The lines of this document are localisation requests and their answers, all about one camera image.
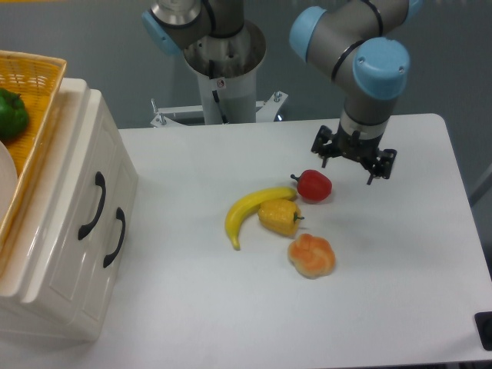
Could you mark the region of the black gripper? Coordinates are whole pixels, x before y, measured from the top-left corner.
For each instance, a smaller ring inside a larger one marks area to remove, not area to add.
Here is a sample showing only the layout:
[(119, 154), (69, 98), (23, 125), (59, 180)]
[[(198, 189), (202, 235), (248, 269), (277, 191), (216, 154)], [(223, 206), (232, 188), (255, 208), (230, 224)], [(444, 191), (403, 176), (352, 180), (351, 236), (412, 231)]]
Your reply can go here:
[(326, 168), (331, 158), (343, 157), (352, 161), (360, 162), (362, 167), (368, 171), (367, 185), (371, 185), (374, 179), (389, 179), (397, 151), (394, 149), (379, 149), (383, 135), (375, 138), (364, 139), (362, 131), (348, 130), (338, 125), (337, 133), (326, 125), (322, 125), (311, 146), (311, 153), (321, 159), (321, 167)]

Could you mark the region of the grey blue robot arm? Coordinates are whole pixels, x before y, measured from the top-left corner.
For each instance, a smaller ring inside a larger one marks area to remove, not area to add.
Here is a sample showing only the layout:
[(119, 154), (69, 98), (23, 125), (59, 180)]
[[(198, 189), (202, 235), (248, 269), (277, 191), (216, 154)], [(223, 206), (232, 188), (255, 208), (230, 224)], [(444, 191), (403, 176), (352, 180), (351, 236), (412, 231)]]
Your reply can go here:
[[(323, 161), (356, 161), (371, 178), (389, 178), (397, 152), (380, 149), (388, 120), (407, 84), (407, 49), (387, 34), (407, 22), (419, 1), (350, 1), (336, 12), (311, 6), (294, 21), (289, 43), (345, 93), (336, 131), (321, 128), (312, 151)], [(142, 14), (153, 42), (183, 54), (195, 73), (208, 124), (256, 119), (256, 72), (266, 55), (261, 30), (241, 1), (156, 1)]]

